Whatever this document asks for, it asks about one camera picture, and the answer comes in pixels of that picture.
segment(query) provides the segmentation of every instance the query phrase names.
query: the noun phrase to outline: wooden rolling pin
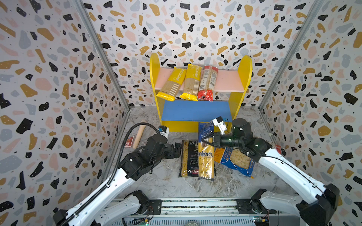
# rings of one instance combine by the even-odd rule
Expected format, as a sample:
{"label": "wooden rolling pin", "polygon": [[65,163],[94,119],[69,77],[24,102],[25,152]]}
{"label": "wooden rolling pin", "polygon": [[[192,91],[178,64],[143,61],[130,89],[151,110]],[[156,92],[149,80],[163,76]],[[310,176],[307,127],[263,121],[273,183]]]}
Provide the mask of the wooden rolling pin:
{"label": "wooden rolling pin", "polygon": [[141,136],[143,134],[143,130],[144,128],[146,127],[146,125],[140,125],[139,126],[139,129],[138,129],[138,132],[137,132],[137,135],[136,135],[136,139],[135,139],[135,142],[133,143],[133,149],[136,149],[138,144],[139,144],[139,141],[141,140]]}

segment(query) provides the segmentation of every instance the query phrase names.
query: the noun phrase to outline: vented metal panel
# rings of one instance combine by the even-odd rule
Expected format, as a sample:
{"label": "vented metal panel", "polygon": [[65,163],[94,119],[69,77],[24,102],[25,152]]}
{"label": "vented metal panel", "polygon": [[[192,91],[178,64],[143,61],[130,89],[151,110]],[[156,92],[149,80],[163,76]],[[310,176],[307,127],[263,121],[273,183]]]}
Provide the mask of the vented metal panel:
{"label": "vented metal panel", "polygon": [[[139,221],[131,221],[132,218],[125,218],[127,225],[136,225]],[[253,217],[154,217],[149,225],[179,225],[184,226],[188,222],[195,222],[200,226],[254,226]],[[112,225],[123,225],[122,220]]]}

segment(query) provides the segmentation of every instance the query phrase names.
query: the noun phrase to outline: terrazzo pattern wallpaper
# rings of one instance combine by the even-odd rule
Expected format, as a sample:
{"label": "terrazzo pattern wallpaper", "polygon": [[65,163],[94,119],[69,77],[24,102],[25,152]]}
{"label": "terrazzo pattern wallpaper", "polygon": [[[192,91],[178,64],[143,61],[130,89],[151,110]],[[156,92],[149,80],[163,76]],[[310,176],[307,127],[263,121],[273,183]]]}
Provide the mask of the terrazzo pattern wallpaper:
{"label": "terrazzo pattern wallpaper", "polygon": [[[303,25],[313,0],[84,0],[131,106],[154,106],[150,55],[161,67],[213,65],[237,70],[244,55],[253,77],[242,106],[258,106]],[[214,93],[227,100],[230,93]]]}
{"label": "terrazzo pattern wallpaper", "polygon": [[124,109],[72,1],[0,7],[0,225],[51,226],[100,184]]}
{"label": "terrazzo pattern wallpaper", "polygon": [[262,112],[283,153],[340,189],[329,225],[362,224],[362,1],[325,1]]}

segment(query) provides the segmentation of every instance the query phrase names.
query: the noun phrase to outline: gray marble surface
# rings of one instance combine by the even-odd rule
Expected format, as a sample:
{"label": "gray marble surface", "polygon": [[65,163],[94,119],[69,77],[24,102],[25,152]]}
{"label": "gray marble surface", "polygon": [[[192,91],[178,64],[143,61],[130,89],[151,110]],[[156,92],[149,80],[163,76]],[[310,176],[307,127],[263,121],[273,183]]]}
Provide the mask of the gray marble surface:
{"label": "gray marble surface", "polygon": [[[251,122],[254,136],[261,137],[271,143],[271,139],[260,118],[259,111],[256,108],[241,108],[238,118],[244,118]],[[160,121],[156,108],[132,108],[130,117],[127,121],[125,133],[135,123],[146,120],[156,128]],[[134,129],[131,135],[137,134],[138,128]],[[155,132],[150,127],[146,127],[139,146],[145,145],[148,137]],[[168,136],[168,142],[182,143],[182,140],[197,140],[197,133],[175,133]],[[125,148],[122,158],[133,152],[133,148]],[[259,188],[277,191],[278,193],[293,194],[294,190],[281,180],[269,169],[256,163],[252,173],[253,179],[246,177],[236,170],[215,163],[217,175],[215,181],[198,179],[195,177],[179,178],[181,158],[164,159],[153,169],[152,174],[143,175],[131,186],[123,190],[118,198],[125,197],[127,194],[142,190],[148,197],[250,197]]]}

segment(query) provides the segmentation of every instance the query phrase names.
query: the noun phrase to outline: pasta package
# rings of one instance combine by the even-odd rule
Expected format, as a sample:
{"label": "pasta package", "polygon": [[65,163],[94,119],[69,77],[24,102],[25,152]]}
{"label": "pasta package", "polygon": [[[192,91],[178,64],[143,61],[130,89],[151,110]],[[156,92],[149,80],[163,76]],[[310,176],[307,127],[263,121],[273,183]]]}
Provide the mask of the pasta package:
{"label": "pasta package", "polygon": [[197,101],[197,93],[200,85],[201,69],[202,67],[197,65],[192,65],[192,64],[187,65],[184,93],[180,95],[182,99],[188,101]]}
{"label": "pasta package", "polygon": [[167,101],[174,101],[175,97],[184,82],[186,76],[186,69],[174,68],[166,83],[162,86],[161,90],[156,95]]}
{"label": "pasta package", "polygon": [[199,176],[198,142],[182,141],[181,169],[178,177]]}
{"label": "pasta package", "polygon": [[197,93],[198,100],[212,101],[212,93],[218,76],[218,69],[212,66],[205,66],[204,73],[200,82],[199,92]]}
{"label": "pasta package", "polygon": [[240,152],[240,149],[226,148],[215,151],[215,161],[245,176],[251,176],[255,161]]}
{"label": "pasta package", "polygon": [[214,180],[214,147],[205,144],[201,138],[208,137],[214,133],[214,124],[199,123],[199,144],[198,144],[198,160],[199,160],[199,177]]}

